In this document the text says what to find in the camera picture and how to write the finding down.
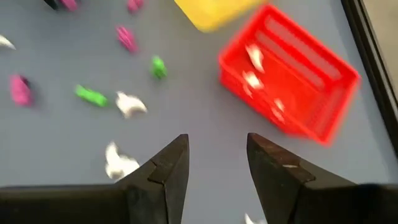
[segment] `green toy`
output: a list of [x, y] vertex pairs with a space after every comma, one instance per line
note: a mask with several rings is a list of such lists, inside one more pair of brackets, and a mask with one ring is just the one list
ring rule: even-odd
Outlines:
[[75, 93], [80, 98], [89, 101], [90, 103], [93, 103], [97, 106], [105, 107], [108, 104], [108, 99], [104, 95], [97, 91], [84, 88], [81, 85], [76, 86]]
[[167, 76], [166, 66], [164, 65], [163, 60], [158, 56], [155, 56], [152, 59], [152, 73], [157, 78], [164, 78]]

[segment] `gray table surface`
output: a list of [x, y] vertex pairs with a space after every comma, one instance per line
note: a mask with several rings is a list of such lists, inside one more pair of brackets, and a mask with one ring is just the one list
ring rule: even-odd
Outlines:
[[[190, 179], [183, 223], [241, 223], [264, 218], [249, 173], [246, 135], [257, 132], [357, 183], [398, 182], [398, 166], [340, 1], [279, 0], [275, 5], [352, 64], [363, 83], [331, 148], [288, 138], [218, 82], [217, 55], [252, 12], [203, 34], [170, 0], [147, 0], [136, 15], [125, 0], [83, 0], [76, 13], [55, 13], [31, 0], [0, 2], [0, 34], [16, 51], [0, 50], [0, 185], [110, 183], [104, 150], [115, 140], [144, 163], [180, 133], [190, 136]], [[129, 55], [114, 27], [136, 33]], [[158, 54], [169, 69], [148, 72]], [[9, 76], [28, 77], [37, 97], [17, 108]], [[76, 84], [115, 98], [135, 94], [149, 112], [125, 120], [115, 106], [78, 99]]]

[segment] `pink object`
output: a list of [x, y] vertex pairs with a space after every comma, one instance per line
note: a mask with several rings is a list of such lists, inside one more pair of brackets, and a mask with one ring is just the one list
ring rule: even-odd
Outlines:
[[74, 11], [77, 9], [76, 0], [61, 0], [63, 5], [68, 8], [70, 11]]
[[130, 52], [137, 50], [135, 38], [130, 31], [123, 26], [119, 26], [116, 28], [116, 32], [118, 33], [118, 40], [123, 44], [123, 46], [125, 46], [125, 48], [127, 48]]
[[29, 82], [20, 75], [11, 76], [11, 97], [15, 104], [28, 106], [32, 102], [32, 93]]
[[142, 6], [142, 3], [142, 0], [128, 0], [127, 8], [130, 12], [134, 12]]

